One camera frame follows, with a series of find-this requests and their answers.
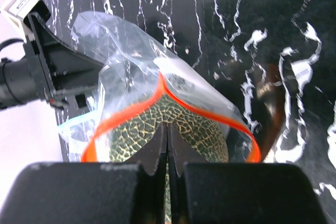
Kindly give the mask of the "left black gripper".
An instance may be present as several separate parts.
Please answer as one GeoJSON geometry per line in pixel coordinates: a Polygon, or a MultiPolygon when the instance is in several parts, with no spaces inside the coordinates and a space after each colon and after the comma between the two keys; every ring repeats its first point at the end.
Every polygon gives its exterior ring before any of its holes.
{"type": "Polygon", "coordinates": [[[37,12],[27,19],[31,33],[25,36],[24,51],[38,99],[54,109],[64,109],[68,106],[65,96],[97,87],[103,63],[64,43],[37,12]]]}

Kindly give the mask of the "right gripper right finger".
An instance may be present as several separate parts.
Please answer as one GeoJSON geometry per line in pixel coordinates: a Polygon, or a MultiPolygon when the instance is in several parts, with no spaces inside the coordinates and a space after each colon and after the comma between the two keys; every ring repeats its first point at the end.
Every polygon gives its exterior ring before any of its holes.
{"type": "Polygon", "coordinates": [[[295,165],[210,163],[167,127],[172,223],[326,223],[295,165]]]}

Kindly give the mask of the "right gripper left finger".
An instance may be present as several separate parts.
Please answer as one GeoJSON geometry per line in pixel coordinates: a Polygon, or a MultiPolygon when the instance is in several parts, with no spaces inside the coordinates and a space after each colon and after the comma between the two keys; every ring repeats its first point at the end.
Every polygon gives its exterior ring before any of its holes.
{"type": "Polygon", "coordinates": [[[164,223],[167,126],[124,163],[26,166],[1,223],[164,223]]]}

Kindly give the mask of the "green netted melon toy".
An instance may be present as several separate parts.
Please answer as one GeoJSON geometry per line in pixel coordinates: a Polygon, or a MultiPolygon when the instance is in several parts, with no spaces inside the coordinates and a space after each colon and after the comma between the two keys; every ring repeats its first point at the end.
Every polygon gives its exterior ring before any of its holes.
{"type": "Polygon", "coordinates": [[[223,127],[168,95],[118,123],[108,137],[110,161],[126,182],[122,206],[108,214],[120,223],[186,223],[184,165],[229,161],[223,127]]]}

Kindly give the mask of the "red zip clear bag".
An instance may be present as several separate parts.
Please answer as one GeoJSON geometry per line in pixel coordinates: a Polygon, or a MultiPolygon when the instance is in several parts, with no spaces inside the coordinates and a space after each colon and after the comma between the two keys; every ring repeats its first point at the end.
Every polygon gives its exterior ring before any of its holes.
{"type": "Polygon", "coordinates": [[[86,11],[76,17],[72,34],[82,52],[103,65],[89,99],[96,125],[82,162],[123,162],[160,123],[176,124],[211,162],[260,162],[237,106],[137,25],[86,11]]]}

